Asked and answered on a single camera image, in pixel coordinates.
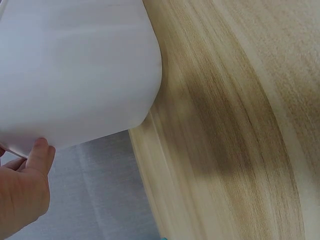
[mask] fingernail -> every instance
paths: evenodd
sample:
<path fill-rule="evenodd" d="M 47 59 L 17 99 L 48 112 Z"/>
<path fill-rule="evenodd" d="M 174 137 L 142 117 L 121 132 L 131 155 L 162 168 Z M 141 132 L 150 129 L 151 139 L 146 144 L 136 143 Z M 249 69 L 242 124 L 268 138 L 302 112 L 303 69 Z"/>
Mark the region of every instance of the fingernail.
<path fill-rule="evenodd" d="M 44 137 L 38 138 L 38 139 L 34 142 L 34 146 L 35 146 L 35 147 L 43 146 L 43 145 L 48 145 L 48 141 L 47 141 L 47 139 L 45 139 Z"/>

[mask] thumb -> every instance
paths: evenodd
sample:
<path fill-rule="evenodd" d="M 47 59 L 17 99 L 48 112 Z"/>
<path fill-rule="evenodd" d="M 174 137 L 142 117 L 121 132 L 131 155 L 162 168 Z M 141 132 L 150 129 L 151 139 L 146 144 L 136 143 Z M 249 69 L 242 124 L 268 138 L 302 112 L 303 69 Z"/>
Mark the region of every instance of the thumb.
<path fill-rule="evenodd" d="M 55 152 L 55 148 L 49 146 L 45 138 L 39 138 L 34 143 L 25 168 L 37 170 L 47 176 L 54 161 Z"/>

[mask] white surface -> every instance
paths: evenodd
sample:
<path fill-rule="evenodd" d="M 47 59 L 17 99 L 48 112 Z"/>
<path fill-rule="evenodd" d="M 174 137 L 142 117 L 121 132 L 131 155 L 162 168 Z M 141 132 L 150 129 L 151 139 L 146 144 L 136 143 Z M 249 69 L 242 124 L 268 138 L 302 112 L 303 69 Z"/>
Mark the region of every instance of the white surface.
<path fill-rule="evenodd" d="M 139 125 L 161 83 L 140 0 L 2 0 L 0 143 L 27 156 Z"/>

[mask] curved wooden panel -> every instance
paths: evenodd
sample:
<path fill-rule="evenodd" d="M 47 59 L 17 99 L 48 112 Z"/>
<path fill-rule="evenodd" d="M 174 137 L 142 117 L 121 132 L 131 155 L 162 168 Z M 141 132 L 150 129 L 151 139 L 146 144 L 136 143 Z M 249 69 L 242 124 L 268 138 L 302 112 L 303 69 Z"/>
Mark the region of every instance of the curved wooden panel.
<path fill-rule="evenodd" d="M 315 240 L 320 3 L 145 0 L 163 80 L 130 131 L 171 240 Z"/>

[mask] wood grain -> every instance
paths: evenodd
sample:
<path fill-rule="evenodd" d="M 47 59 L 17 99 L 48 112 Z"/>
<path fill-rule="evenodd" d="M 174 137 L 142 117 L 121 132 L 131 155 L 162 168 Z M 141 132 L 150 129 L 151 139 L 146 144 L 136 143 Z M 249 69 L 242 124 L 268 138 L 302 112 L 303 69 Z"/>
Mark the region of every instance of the wood grain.
<path fill-rule="evenodd" d="M 163 79 L 130 137 L 170 240 L 320 236 L 320 2 L 144 0 Z"/>

